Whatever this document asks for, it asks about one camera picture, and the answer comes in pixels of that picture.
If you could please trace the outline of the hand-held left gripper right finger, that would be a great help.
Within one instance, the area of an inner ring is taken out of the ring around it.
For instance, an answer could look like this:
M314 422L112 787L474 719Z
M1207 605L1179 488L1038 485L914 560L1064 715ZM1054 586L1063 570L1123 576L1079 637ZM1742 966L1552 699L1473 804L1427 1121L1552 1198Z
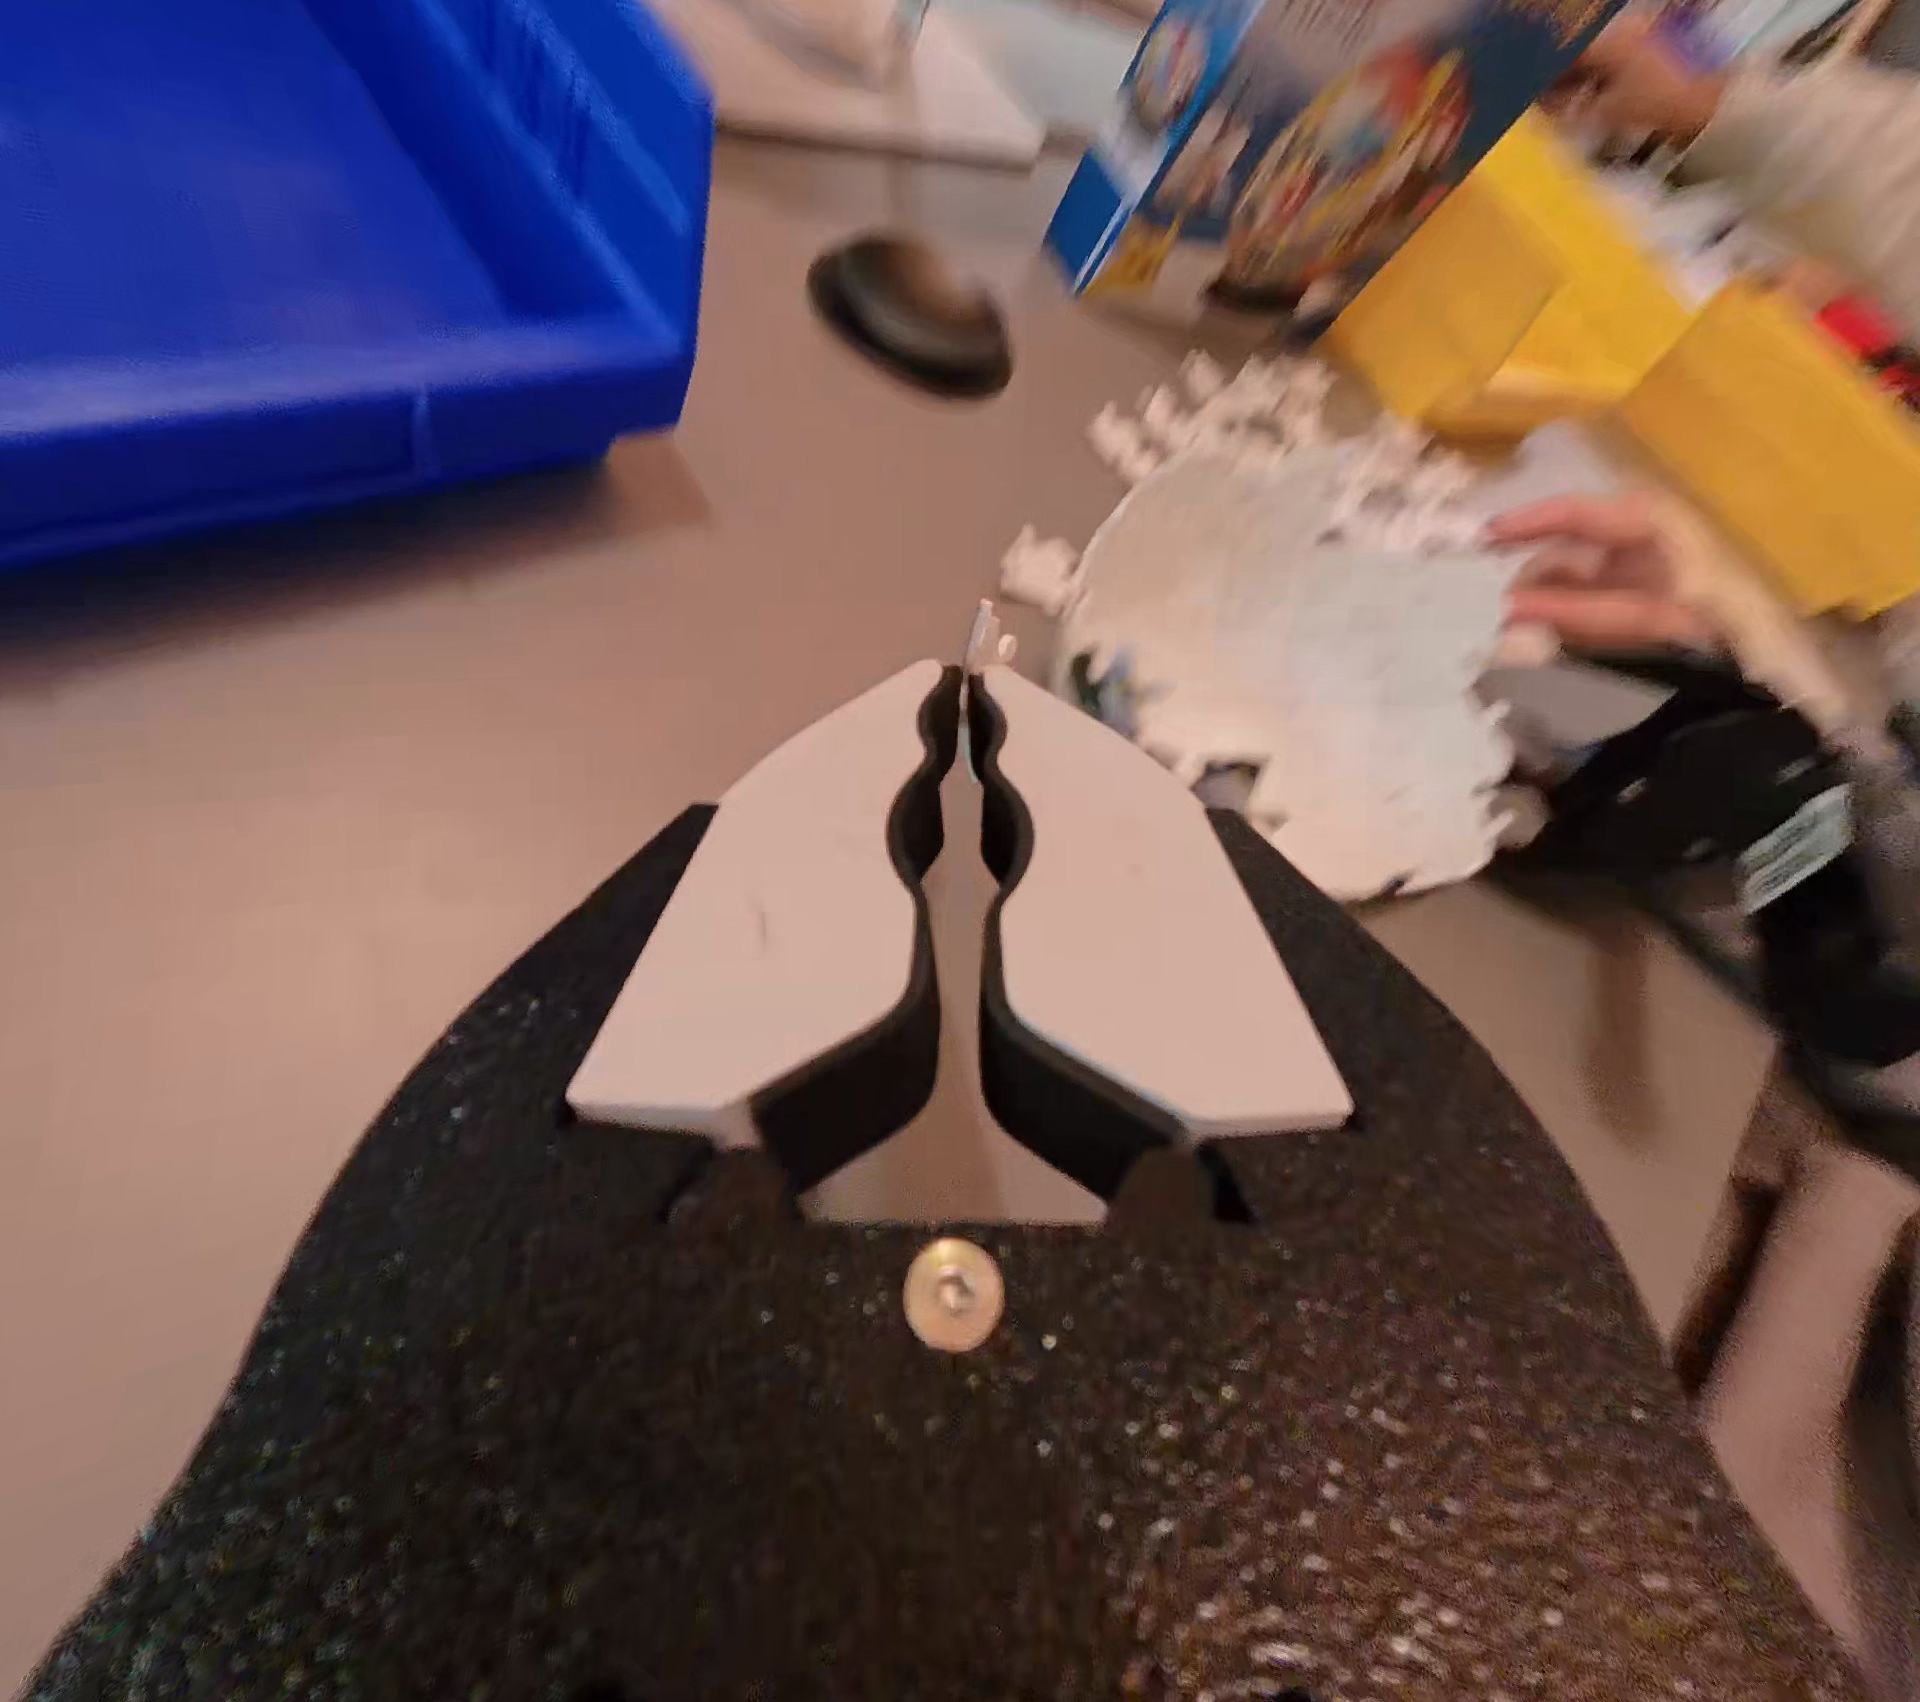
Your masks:
M1345 1128L1356 1103L1219 817L1006 663L968 675L978 1077L999 1125L1093 1196L1158 1151Z

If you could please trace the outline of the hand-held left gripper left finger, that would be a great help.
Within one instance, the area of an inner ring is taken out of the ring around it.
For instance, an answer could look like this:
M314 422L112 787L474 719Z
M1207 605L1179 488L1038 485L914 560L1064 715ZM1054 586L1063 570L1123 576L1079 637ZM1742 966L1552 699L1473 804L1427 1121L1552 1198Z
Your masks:
M732 783L568 1084L574 1117L761 1151L807 1193L925 1112L961 702L957 663L913 661Z

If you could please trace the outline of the white puzzle piece pile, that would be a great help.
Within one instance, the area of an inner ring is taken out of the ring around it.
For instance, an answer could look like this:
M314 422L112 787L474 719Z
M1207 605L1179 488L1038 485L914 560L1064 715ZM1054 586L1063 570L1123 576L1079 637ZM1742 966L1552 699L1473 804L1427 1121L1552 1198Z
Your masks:
M1473 879L1517 758L1480 682L1524 568L1473 481L1404 438L1181 452L1083 550L1060 691L1186 787L1248 770L1242 817L1333 899Z

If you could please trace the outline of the person's right forearm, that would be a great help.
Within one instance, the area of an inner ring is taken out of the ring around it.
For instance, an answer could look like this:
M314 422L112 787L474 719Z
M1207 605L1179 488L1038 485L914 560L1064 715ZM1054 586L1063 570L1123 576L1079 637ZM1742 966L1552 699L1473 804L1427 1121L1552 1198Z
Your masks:
M1676 516L1666 534L1680 594L1713 624L1751 679L1839 744L1889 766L1900 758L1889 726L1892 698L1870 629L1797 609L1693 516Z

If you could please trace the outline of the another person's forearm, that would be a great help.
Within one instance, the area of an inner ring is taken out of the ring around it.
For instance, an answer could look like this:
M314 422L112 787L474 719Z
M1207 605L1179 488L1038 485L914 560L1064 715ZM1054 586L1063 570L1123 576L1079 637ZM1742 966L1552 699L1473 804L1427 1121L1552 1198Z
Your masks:
M1916 302L1916 74L1856 57L1741 69L1687 164L1884 302Z

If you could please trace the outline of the single white puzzle piece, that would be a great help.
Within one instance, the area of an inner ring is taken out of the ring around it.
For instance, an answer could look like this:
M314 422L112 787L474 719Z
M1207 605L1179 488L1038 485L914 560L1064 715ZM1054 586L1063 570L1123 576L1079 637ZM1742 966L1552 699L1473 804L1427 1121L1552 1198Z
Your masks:
M1083 592L1084 550L1027 521L999 564L999 595L1060 619Z

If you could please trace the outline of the pile of white puzzle pieces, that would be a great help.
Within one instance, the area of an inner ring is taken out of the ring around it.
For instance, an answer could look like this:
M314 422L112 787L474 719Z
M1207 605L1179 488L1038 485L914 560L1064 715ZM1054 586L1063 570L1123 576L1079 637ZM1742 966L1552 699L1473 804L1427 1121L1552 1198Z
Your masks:
M1268 472L1323 443L1333 390L1335 370L1314 355L1252 355L1231 370L1197 350L1131 407L1106 404L1086 441L1129 490L1190 456Z

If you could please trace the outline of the colourful puzzle box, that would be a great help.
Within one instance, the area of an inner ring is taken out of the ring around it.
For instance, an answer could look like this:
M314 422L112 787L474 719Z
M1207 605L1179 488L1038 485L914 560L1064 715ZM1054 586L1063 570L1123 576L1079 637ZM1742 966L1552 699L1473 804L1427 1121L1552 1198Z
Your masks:
M1164 0L1046 227L1083 299L1324 331L1630 0Z

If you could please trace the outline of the person's right hand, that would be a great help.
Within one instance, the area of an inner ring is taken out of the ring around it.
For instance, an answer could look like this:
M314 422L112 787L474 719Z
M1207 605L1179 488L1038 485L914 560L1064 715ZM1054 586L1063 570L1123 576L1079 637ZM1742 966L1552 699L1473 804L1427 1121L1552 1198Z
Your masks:
M1521 558L1504 624L1591 654L1713 654L1715 619L1684 592L1661 500L1571 493L1494 516L1480 546Z

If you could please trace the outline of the yellow plastic bin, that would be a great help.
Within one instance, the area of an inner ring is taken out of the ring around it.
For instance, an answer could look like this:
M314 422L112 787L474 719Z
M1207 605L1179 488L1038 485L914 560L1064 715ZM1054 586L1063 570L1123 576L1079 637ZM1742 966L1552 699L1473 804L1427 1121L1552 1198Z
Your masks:
M1867 619L1916 595L1916 414L1782 296L1723 287L1618 417L1797 608Z
M1532 110L1333 321L1319 350L1442 441L1611 414L1698 306Z

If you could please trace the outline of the black round table grommet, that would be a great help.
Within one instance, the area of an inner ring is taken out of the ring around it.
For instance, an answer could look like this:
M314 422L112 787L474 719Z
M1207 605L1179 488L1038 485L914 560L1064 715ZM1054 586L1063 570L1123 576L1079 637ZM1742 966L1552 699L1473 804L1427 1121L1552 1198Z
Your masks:
M848 348L914 390L984 399L1013 380L1001 299L917 233L873 227L831 246L807 296Z

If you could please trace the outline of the blue plastic bin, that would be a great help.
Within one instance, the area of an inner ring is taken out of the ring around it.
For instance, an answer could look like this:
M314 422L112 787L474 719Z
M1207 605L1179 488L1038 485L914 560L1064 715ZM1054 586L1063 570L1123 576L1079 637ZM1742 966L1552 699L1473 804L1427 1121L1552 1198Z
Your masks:
M642 0L2 0L5 573L674 430L712 141Z

